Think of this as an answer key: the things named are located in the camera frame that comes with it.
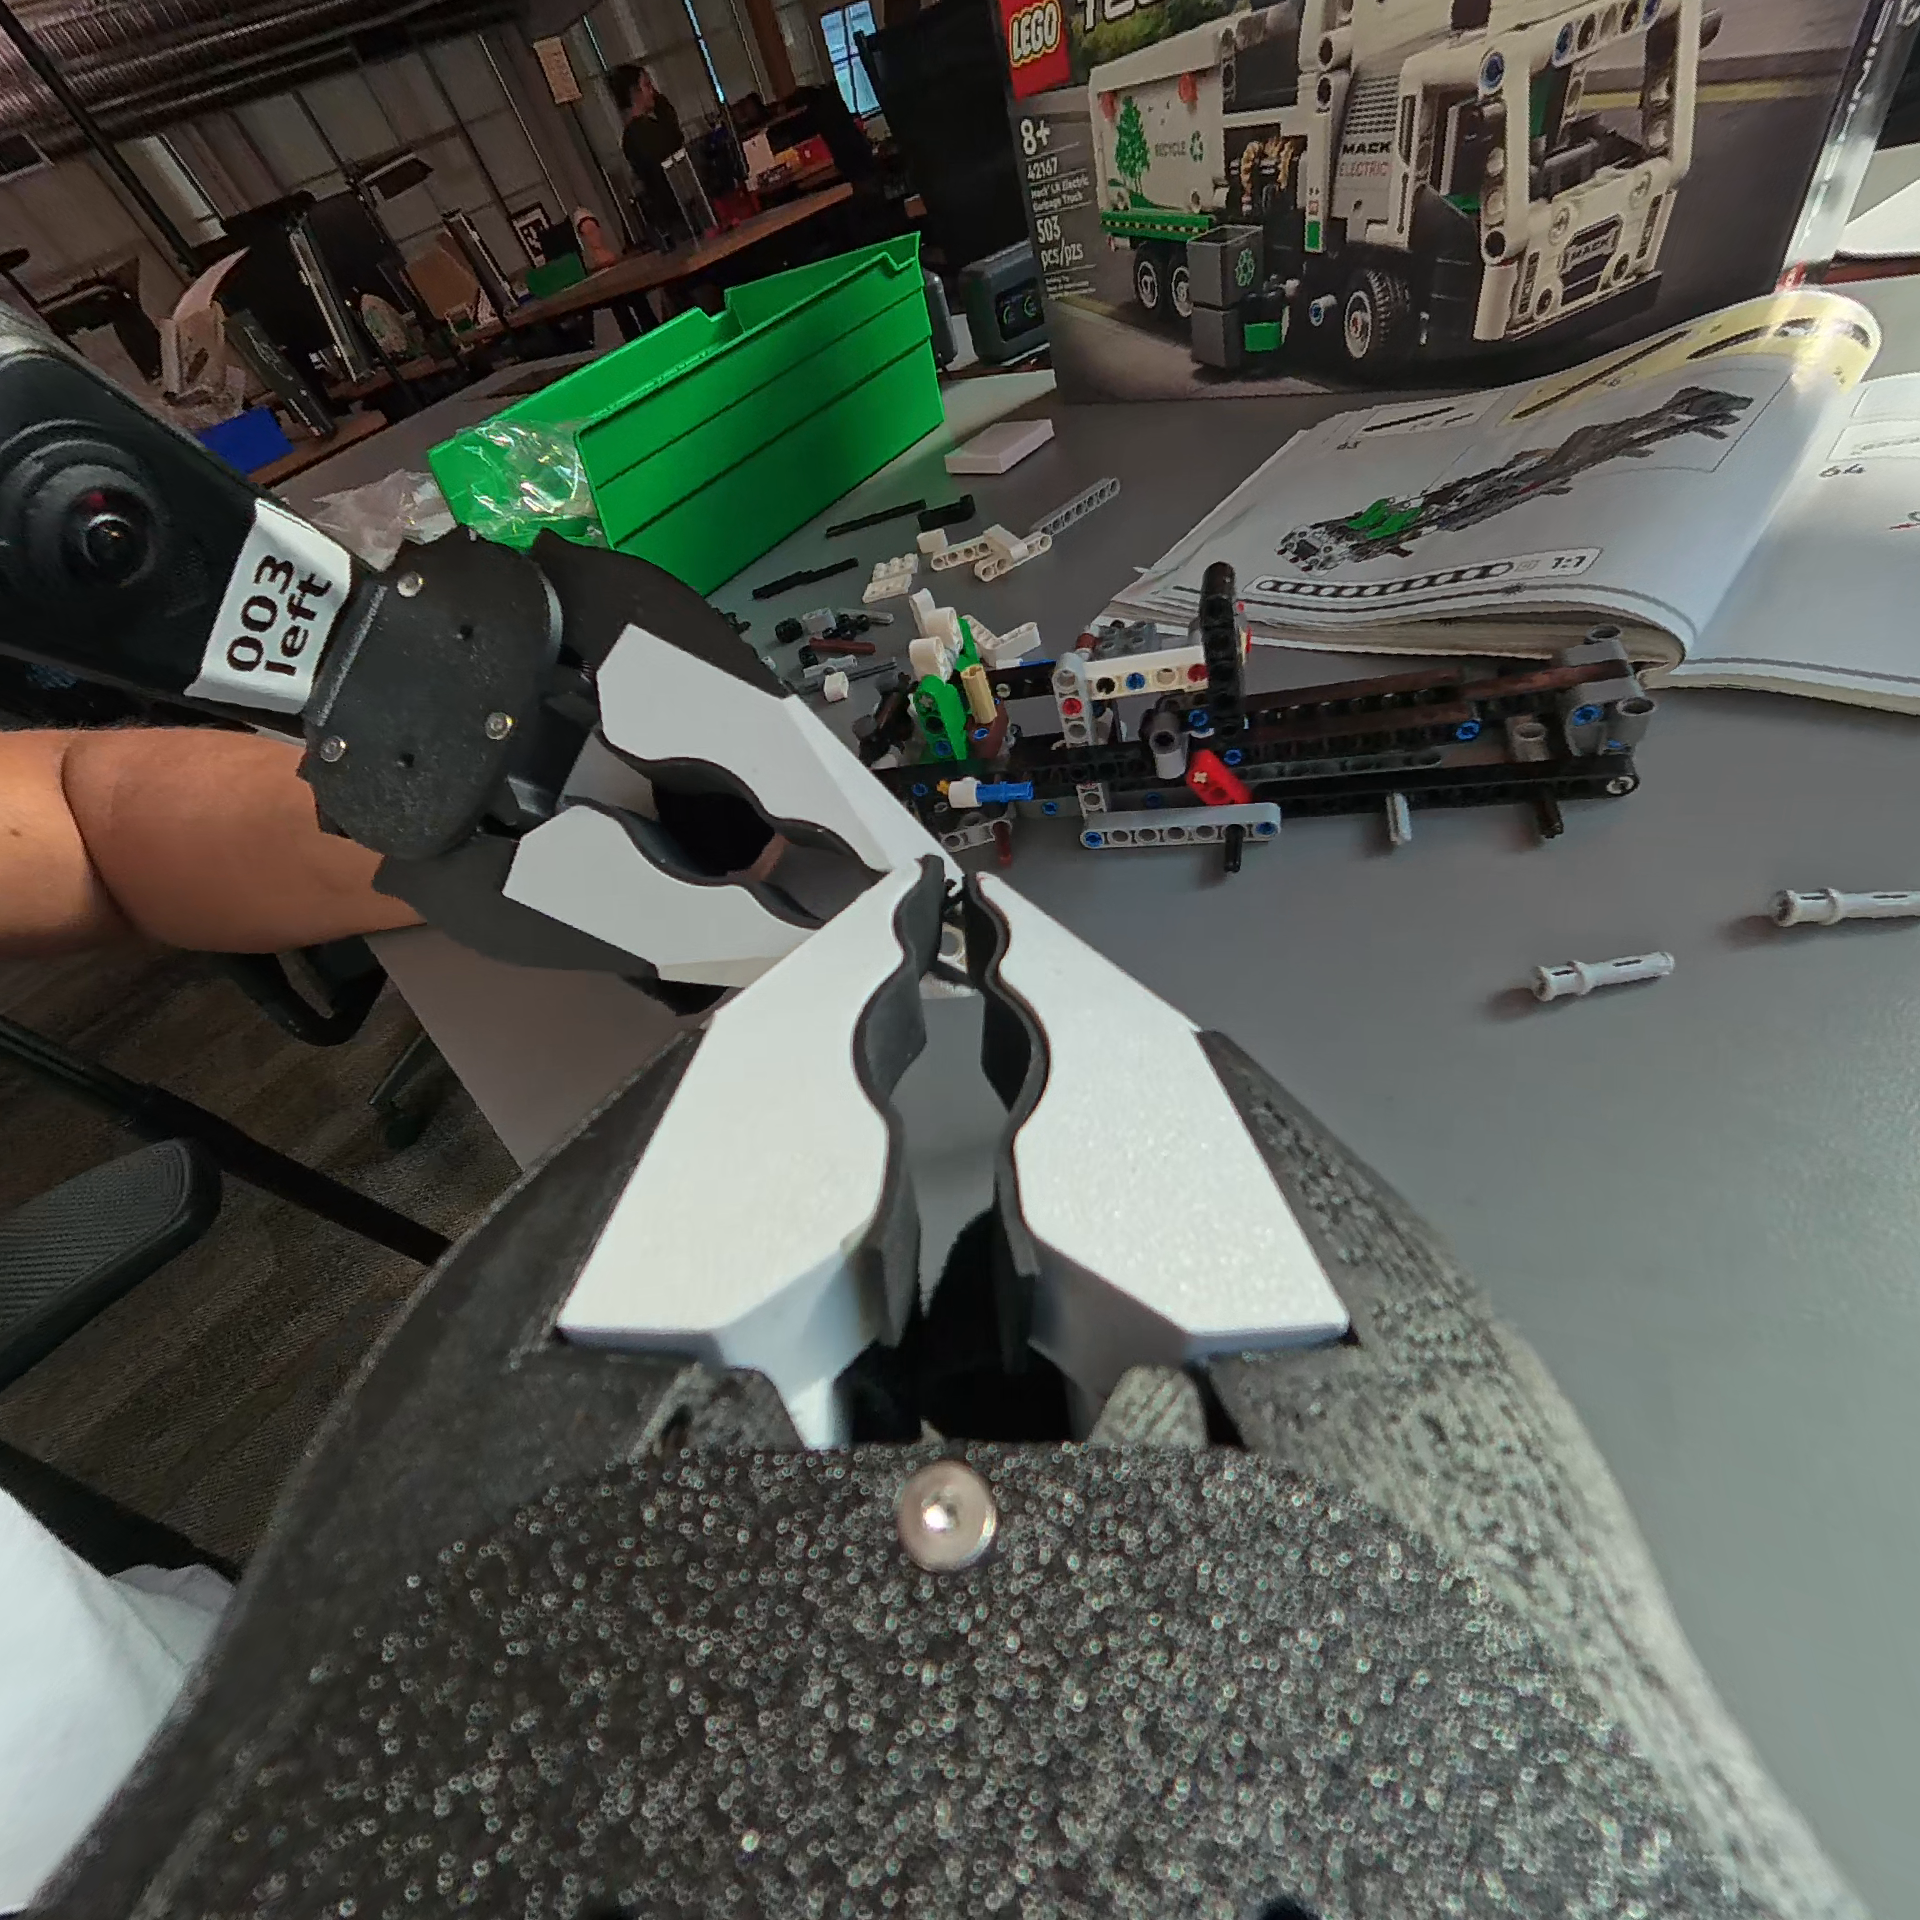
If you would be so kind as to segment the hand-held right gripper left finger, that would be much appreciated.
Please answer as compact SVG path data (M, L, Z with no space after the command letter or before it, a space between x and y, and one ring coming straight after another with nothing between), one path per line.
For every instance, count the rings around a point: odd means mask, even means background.
M920 862L708 1019L559 1309L567 1339L751 1369L804 1445L846 1445L839 1380L918 1298L894 1091L926 1044L926 968Z

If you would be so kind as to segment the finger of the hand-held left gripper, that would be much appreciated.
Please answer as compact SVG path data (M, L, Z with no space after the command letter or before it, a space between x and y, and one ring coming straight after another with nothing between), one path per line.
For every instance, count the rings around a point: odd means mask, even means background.
M649 965L660 981L743 987L821 925L748 875L748 827L861 860L861 821L766 814L741 796L659 796L662 819L565 805L518 838L505 899Z
M796 884L821 886L824 867L797 860L796 846L832 848L872 877L936 873L943 889L967 884L918 821L729 633L687 650L632 621L597 666L593 692L598 737L649 779L659 809L687 800L708 827L726 800L774 837L755 860L708 873L668 822L593 808L593 900L797 900Z

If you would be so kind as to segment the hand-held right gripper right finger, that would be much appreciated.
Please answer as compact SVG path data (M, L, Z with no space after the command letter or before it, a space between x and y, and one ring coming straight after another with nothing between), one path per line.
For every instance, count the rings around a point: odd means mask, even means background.
M1003 880L971 877L964 925L1006 1116L948 1251L948 1437L1240 1450L1208 1364L1353 1322L1245 1059Z

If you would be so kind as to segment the person's left forearm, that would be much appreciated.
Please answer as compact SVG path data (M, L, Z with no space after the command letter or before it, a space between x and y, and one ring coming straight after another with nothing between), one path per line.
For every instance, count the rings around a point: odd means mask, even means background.
M286 954L422 916L379 857L320 826L289 741L213 730L76 733L61 796L119 925L196 954Z

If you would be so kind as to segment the pile of loose lego pieces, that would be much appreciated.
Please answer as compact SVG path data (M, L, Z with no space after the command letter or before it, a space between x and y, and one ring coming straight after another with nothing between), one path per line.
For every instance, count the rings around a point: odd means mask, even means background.
M774 645L806 648L814 664L828 657L868 653L870 645L864 642L864 635L894 621L894 616L879 608L923 588L923 572L967 572L976 584L989 585L1030 561L1045 558L1069 529L1104 510L1118 494L1119 480L1104 475L1040 517L1023 536L995 524L974 540L955 541L948 540L943 529L929 529L918 536L917 552L872 566L859 608L828 605L789 616L774 624Z

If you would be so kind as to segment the grey lego beam blue pins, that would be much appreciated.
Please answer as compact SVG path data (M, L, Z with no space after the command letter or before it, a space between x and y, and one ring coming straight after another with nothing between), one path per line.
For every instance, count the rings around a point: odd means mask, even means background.
M1079 843L1089 850L1222 848L1235 835L1253 846L1279 830L1281 812L1275 803L1102 809L1079 822Z

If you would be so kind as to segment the lego truck chassis assembly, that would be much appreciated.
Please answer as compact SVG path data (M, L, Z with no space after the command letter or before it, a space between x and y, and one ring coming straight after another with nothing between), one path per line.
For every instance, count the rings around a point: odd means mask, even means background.
M1011 860L1016 821L1275 803L1281 826L1521 808L1540 837L1567 800L1637 790L1654 701L1611 629L1551 664L1467 664L1253 692L1253 635L1213 564L1187 626L1110 617L1052 658L915 600L923 633L854 724L861 761L951 853Z

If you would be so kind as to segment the lego instruction booklet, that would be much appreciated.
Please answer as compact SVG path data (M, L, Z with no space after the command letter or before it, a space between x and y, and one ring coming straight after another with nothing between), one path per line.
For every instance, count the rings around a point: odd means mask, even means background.
M1876 308L1804 289L1497 390L1307 427L1118 594L1182 629L1207 564L1253 635L1553 657L1652 686L1917 708L1917 380Z

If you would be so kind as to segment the lego set box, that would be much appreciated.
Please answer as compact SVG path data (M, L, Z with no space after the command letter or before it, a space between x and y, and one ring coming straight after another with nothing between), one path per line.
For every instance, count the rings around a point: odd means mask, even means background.
M1832 252L1916 4L999 4L1064 401L1510 377Z

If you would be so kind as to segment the clear plastic bag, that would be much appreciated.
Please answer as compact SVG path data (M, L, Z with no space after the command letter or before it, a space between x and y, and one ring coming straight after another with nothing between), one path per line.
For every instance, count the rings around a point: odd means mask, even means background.
M433 448L430 465L452 517L480 537L527 545L555 532L601 541L576 422L499 417Z
M373 570L391 570L407 545L431 545L459 525L428 472L393 472L323 497L303 517Z

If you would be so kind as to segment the green plastic bin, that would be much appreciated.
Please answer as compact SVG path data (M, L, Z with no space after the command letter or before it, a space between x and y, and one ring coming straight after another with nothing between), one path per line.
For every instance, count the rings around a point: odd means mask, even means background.
M737 285L499 417L577 425L593 545L718 588L943 422L920 243Z

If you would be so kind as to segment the wooden workbench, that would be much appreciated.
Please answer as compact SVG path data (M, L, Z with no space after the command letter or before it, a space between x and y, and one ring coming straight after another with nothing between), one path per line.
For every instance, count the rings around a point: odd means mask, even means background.
M835 184L755 213L750 219L671 248L622 256L567 290L518 306L503 323L480 326L478 345L513 337L527 352L558 344L559 352L623 345L700 293L726 290L782 268L859 249L920 227L923 200L886 196L876 184Z

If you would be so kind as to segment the grey green device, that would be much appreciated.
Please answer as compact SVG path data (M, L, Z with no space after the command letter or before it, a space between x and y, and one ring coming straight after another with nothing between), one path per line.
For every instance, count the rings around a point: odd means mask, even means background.
M1029 241L967 264L958 296L979 363L1003 369L1048 345L1041 274Z

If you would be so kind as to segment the dark upright panel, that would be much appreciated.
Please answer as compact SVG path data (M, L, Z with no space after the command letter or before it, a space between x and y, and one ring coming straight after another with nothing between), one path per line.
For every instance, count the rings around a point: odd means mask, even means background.
M854 43L948 274L1027 243L996 8L927 4Z

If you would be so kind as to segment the black office chair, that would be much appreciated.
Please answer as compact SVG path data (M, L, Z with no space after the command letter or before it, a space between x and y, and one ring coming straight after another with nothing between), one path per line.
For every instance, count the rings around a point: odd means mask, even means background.
M221 1173L188 1140L145 1142L1 1219L1 1386L200 1238Z

